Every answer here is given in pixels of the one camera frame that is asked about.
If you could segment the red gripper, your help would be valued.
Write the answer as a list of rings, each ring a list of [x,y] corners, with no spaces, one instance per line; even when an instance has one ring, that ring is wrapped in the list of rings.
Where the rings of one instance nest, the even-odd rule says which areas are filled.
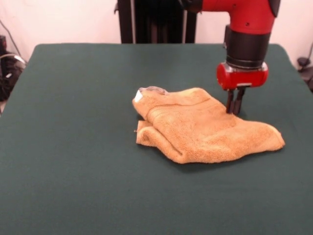
[[[264,85],[268,77],[268,66],[264,62],[256,70],[243,70],[233,68],[226,62],[217,66],[217,81],[221,88],[227,91],[226,112],[238,115],[241,110],[245,87],[260,87]],[[237,97],[234,101],[234,90],[238,89]]]

